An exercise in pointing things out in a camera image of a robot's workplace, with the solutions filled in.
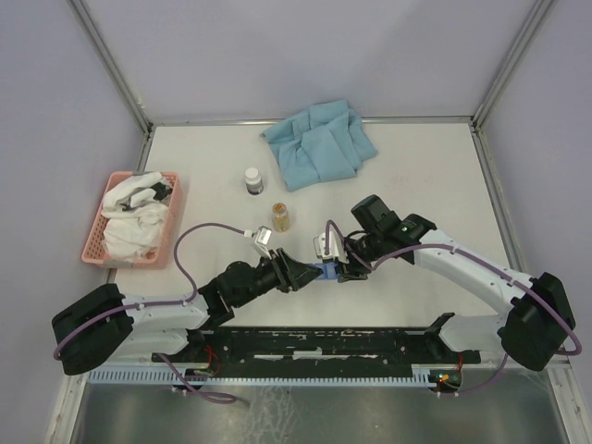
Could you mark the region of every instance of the white wall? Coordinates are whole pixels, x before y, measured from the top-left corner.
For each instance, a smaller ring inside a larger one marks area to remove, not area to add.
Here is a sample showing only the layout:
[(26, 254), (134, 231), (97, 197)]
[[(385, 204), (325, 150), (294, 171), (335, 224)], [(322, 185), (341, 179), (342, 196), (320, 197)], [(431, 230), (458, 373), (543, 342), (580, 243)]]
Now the white wall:
[(573, 359), (592, 407), (592, 2), (558, 2), (487, 123), (528, 269), (561, 278), (584, 354)]
[(141, 134), (62, 0), (0, 6), (0, 442), (43, 441), (63, 377), (51, 319), (101, 283), (80, 254)]
[(534, 0), (87, 0), (156, 123), (471, 116)]

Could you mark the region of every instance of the tabletop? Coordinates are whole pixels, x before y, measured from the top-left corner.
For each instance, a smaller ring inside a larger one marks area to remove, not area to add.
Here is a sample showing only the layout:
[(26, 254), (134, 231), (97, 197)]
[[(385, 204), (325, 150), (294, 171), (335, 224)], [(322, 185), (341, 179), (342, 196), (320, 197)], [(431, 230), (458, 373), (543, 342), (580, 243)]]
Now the tabletop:
[[(179, 233), (203, 222), (255, 230), (271, 227), (277, 202), (289, 210), (291, 226), (274, 232), (269, 247), (317, 263), (313, 238), (329, 218), (344, 233), (359, 229), (350, 210), (377, 194), (401, 218), (410, 213), (432, 220), (460, 244), (507, 264), (467, 124), (365, 124), (378, 156), (364, 162), (353, 179), (319, 183), (288, 192), (261, 132), (264, 125), (159, 127), (146, 170), (175, 171), (184, 191)], [(265, 190), (253, 196), (244, 185), (257, 167)], [(198, 286), (234, 261), (256, 265), (249, 240), (220, 228), (194, 231), (179, 247), (179, 259)], [(172, 259), (163, 270), (119, 269), (124, 294), (180, 295), (191, 289)], [(392, 260), (366, 281), (322, 280), (288, 294), (272, 290), (235, 309), (235, 326), (424, 327), (442, 313), (494, 314), (474, 295), (432, 272)]]

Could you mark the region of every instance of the folded cloth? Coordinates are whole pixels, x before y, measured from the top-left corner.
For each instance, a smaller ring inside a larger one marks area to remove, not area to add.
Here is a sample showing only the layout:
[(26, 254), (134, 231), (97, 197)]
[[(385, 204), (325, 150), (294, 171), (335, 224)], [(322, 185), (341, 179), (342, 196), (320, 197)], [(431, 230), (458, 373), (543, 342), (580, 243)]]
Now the folded cloth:
[(356, 176), (377, 150), (362, 130), (362, 119), (347, 100), (312, 105), (266, 129), (288, 191), (317, 182)]
[(156, 191), (149, 187), (159, 182), (168, 184), (157, 172), (132, 176), (105, 194), (101, 214), (109, 220), (103, 246), (114, 259), (132, 259), (158, 247), (168, 207), (154, 199)]

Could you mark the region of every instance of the pink basket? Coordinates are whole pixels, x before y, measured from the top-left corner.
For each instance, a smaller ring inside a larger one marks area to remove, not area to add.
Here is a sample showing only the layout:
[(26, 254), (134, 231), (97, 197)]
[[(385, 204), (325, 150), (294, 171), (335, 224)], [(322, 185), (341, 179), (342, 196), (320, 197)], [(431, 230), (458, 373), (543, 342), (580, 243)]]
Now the pink basket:
[[(109, 190), (113, 189), (113, 187), (118, 185), (118, 183), (129, 178), (132, 174), (134, 174), (132, 171), (116, 171), (113, 173), (109, 177), (103, 196), (105, 196)], [(89, 239), (86, 240), (86, 245), (84, 245), (82, 262), (95, 264), (102, 268), (164, 268), (167, 266), (183, 191), (181, 189), (179, 176), (176, 173), (162, 174), (173, 186), (173, 192), (170, 196), (165, 225), (163, 226), (160, 243), (156, 251), (146, 254), (146, 257), (138, 257), (128, 261), (111, 258), (103, 248), (103, 239), (105, 238), (103, 236), (103, 231), (105, 230), (108, 219), (101, 215), (101, 212), (103, 211), (103, 199), (101, 199), (99, 209), (96, 212), (96, 217), (92, 223), (91, 234), (89, 234)]]

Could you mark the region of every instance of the white cloth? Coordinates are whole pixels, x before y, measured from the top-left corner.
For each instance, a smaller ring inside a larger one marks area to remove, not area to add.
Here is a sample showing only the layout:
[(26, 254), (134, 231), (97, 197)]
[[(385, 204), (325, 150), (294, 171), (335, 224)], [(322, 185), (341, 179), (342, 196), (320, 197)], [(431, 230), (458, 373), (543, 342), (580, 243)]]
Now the white cloth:
[[(158, 173), (132, 176), (105, 194), (102, 215), (109, 221), (103, 246), (114, 259), (144, 256), (158, 247), (168, 207), (154, 200), (151, 187), (163, 180)], [(124, 211), (128, 203), (133, 209)]]

